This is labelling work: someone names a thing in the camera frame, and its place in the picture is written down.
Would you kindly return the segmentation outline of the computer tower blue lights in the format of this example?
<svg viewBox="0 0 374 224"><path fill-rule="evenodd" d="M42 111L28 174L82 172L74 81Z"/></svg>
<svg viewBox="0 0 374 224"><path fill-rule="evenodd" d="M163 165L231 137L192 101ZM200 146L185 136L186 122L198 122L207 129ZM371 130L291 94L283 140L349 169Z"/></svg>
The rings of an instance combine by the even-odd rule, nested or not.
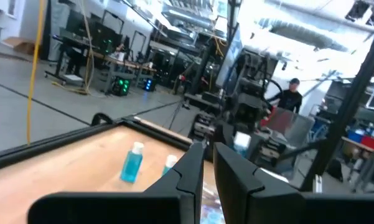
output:
<svg viewBox="0 0 374 224"><path fill-rule="evenodd" d="M143 82L144 91L154 91L156 89L157 81L153 78L146 78Z"/></svg>

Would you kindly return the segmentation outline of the cardboard box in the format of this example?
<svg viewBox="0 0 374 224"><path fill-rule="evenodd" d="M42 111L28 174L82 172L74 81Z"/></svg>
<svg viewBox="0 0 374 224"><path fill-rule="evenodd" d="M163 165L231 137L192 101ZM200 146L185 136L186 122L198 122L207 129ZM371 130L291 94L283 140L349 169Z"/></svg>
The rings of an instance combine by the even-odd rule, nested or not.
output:
<svg viewBox="0 0 374 224"><path fill-rule="evenodd" d="M23 39L21 37L8 37L3 40L5 44L12 47L14 51L27 55L33 55L35 42L33 40Z"/></svg>

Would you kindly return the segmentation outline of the wooden top workbench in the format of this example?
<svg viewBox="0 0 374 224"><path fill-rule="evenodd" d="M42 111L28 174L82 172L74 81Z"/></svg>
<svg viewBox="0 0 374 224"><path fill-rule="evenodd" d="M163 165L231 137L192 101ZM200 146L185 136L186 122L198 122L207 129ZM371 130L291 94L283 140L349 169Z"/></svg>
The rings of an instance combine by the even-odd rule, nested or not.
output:
<svg viewBox="0 0 374 224"><path fill-rule="evenodd" d="M153 79L157 70L145 65L129 61L120 61L113 57L102 55L98 52L91 53L94 58L104 60L109 63L107 76L103 80L102 92L110 94L116 77L128 81L127 88L130 86L142 87L146 79Z"/></svg>

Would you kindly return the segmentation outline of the blue storage bin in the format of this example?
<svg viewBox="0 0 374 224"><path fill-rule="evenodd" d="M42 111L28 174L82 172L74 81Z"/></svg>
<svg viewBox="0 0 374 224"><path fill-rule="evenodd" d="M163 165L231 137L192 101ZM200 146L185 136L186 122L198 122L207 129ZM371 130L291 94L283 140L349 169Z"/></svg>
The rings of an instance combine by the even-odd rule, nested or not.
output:
<svg viewBox="0 0 374 224"><path fill-rule="evenodd" d="M365 132L362 129L349 130L348 131L348 138L351 141L361 143L364 134L365 134Z"/></svg>

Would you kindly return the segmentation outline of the person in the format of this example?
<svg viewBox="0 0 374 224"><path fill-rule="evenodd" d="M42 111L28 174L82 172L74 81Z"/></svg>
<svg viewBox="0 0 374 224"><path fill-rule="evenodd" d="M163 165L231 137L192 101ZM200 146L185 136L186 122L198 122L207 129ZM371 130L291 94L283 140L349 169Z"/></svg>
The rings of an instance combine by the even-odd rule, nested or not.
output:
<svg viewBox="0 0 374 224"><path fill-rule="evenodd" d="M299 84L300 80L298 78L293 78L289 82L288 89L274 95L273 97L269 98L268 101L272 102L279 100L278 107L298 114L302 105L302 95L297 90Z"/></svg>

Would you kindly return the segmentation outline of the blue white toothbrush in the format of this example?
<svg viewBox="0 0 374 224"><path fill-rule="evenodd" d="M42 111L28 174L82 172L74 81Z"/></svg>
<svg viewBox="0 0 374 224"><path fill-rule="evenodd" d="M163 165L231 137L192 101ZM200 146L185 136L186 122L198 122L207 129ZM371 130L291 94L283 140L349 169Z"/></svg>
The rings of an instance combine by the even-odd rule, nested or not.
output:
<svg viewBox="0 0 374 224"><path fill-rule="evenodd" d="M225 224L213 164L204 162L200 224Z"/></svg>

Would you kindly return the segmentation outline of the computer tower green lights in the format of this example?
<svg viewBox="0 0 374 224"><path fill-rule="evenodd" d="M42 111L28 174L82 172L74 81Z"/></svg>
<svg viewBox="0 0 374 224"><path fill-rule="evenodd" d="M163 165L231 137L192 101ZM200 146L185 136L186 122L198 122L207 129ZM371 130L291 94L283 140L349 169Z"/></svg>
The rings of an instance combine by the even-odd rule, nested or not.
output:
<svg viewBox="0 0 374 224"><path fill-rule="evenodd" d="M114 77L111 82L111 94L115 96L126 96L129 92L130 84L130 79Z"/></svg>

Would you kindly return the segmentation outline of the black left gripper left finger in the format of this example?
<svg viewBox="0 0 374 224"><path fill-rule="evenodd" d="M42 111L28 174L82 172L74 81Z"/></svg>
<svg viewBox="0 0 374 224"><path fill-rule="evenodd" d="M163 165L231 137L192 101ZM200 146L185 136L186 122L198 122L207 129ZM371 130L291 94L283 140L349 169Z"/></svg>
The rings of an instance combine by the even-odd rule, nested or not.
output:
<svg viewBox="0 0 374 224"><path fill-rule="evenodd" d="M36 200L27 224L198 224L205 149L194 143L143 192L58 192Z"/></svg>

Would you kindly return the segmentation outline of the blue plastic cups stack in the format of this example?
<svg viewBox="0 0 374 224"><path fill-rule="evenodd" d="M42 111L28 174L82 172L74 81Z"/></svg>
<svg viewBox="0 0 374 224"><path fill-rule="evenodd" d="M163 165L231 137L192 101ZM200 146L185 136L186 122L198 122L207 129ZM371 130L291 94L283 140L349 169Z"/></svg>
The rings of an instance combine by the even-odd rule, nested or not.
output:
<svg viewBox="0 0 374 224"><path fill-rule="evenodd" d="M168 155L166 158L166 163L162 171L162 175L165 175L168 170L170 170L177 163L177 157L175 155Z"/></svg>

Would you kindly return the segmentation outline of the white blue object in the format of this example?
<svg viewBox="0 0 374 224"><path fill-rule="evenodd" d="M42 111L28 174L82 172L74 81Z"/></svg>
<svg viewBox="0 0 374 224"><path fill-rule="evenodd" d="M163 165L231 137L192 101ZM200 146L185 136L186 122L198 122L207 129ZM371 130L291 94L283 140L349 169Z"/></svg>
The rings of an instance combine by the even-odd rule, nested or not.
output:
<svg viewBox="0 0 374 224"><path fill-rule="evenodd" d="M250 146L251 136L237 131L233 138L233 149L239 155L245 157Z"/></svg>

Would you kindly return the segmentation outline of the red object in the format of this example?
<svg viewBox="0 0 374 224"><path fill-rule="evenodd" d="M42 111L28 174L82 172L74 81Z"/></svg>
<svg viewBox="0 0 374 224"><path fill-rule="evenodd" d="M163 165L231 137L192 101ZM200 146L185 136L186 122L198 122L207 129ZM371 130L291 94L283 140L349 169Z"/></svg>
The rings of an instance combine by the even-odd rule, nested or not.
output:
<svg viewBox="0 0 374 224"><path fill-rule="evenodd" d="M270 110L267 110L267 115L260 121L260 126L266 126L275 115L276 110L277 106L272 106Z"/></svg>

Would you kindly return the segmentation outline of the blue mouthwash bottle white cap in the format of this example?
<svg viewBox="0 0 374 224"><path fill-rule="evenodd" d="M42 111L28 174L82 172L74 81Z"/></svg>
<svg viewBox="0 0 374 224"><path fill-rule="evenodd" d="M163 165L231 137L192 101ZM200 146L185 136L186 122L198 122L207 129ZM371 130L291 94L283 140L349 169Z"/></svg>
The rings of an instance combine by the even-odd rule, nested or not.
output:
<svg viewBox="0 0 374 224"><path fill-rule="evenodd" d="M128 151L126 159L124 161L120 175L121 180L132 184L135 183L139 168L143 160L143 149L143 143L134 142L133 147Z"/></svg>

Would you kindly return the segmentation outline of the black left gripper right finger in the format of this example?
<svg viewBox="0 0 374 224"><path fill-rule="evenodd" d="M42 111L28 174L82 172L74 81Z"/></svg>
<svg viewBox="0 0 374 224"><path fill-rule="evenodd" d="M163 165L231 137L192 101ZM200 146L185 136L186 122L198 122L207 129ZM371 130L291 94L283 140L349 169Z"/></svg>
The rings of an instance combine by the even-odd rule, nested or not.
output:
<svg viewBox="0 0 374 224"><path fill-rule="evenodd" d="M213 166L226 224L374 224L374 193L300 192L220 142Z"/></svg>

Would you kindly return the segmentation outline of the black aluminium rig frame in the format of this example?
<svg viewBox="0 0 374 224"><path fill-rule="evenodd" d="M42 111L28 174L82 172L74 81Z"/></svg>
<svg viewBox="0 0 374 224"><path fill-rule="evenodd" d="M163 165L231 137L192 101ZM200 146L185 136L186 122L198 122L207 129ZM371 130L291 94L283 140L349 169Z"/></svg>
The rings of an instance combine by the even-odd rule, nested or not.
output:
<svg viewBox="0 0 374 224"><path fill-rule="evenodd" d="M136 183L116 180L134 142L144 144L143 172ZM146 190L160 179L166 153L174 153L186 174L173 170L176 187L188 189L214 173L198 142L160 128L143 119L125 118L10 149L0 156L0 200L32 200L53 192L134 192Z"/></svg>

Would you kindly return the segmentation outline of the grey panel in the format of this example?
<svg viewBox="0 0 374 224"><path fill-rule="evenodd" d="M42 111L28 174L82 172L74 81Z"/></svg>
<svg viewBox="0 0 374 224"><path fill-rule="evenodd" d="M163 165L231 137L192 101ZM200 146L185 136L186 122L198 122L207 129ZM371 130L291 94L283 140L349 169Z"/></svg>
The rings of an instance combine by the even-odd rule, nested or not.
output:
<svg viewBox="0 0 374 224"><path fill-rule="evenodd" d="M265 126L282 134L290 145L299 147L306 143L314 122L314 118L275 108Z"/></svg>

